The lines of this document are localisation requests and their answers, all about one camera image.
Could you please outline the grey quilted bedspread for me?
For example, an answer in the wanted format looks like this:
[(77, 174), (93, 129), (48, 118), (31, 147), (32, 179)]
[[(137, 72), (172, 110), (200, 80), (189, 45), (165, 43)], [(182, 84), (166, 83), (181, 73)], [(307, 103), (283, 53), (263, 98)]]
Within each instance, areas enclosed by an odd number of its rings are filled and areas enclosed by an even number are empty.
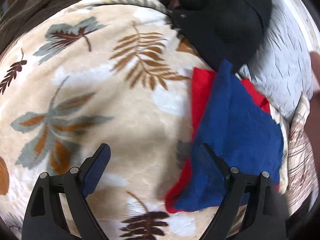
[(312, 97), (309, 51), (297, 21), (283, 0), (272, 0), (263, 42), (238, 73), (248, 78), (287, 122), (292, 121), (301, 94)]

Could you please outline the black garment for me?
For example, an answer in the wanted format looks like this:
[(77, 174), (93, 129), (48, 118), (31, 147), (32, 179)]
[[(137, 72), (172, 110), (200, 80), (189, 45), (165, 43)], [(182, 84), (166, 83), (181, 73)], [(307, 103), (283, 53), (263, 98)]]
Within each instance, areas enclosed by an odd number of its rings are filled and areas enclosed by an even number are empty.
[(163, 0), (174, 26), (210, 68), (227, 60), (236, 73), (255, 55), (268, 28), (271, 0)]

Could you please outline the cream leaf-print fleece blanket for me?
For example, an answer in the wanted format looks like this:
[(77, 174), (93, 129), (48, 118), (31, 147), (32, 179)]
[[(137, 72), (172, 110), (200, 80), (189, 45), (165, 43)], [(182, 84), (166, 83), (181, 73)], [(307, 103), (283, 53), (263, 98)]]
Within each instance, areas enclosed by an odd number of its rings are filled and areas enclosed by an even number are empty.
[(87, 201), (109, 239), (199, 239), (216, 208), (169, 214), (193, 132), (193, 68), (207, 65), (158, 0), (82, 0), (1, 54), (1, 218), (21, 237), (42, 172), (64, 174), (106, 143)]

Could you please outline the pink patterned pillow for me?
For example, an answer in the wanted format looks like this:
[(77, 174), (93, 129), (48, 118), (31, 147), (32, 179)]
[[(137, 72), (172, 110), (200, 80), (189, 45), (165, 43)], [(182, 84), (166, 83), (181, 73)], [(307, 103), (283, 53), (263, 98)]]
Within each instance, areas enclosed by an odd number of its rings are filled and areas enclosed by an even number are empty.
[(291, 124), (274, 107), (271, 106), (270, 111), (272, 119), (280, 125), (284, 142), (279, 192), (285, 196), (289, 214), (292, 215), (308, 197), (311, 198), (310, 207), (313, 207), (319, 194), (313, 150), (304, 130), (310, 102), (302, 93)]

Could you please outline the red and blue knit sweater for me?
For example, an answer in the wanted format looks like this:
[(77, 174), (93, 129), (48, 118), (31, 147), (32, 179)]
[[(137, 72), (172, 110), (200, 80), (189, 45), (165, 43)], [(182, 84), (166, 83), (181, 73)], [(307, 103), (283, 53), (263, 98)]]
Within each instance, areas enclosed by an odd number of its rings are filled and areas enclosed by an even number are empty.
[(193, 143), (178, 182), (165, 197), (169, 213), (218, 206), (226, 195), (224, 175), (199, 149), (205, 143), (229, 166), (252, 175), (266, 171), (280, 185), (280, 126), (270, 115), (268, 100), (248, 79), (238, 79), (230, 62), (221, 61), (217, 72), (194, 69), (191, 114)]

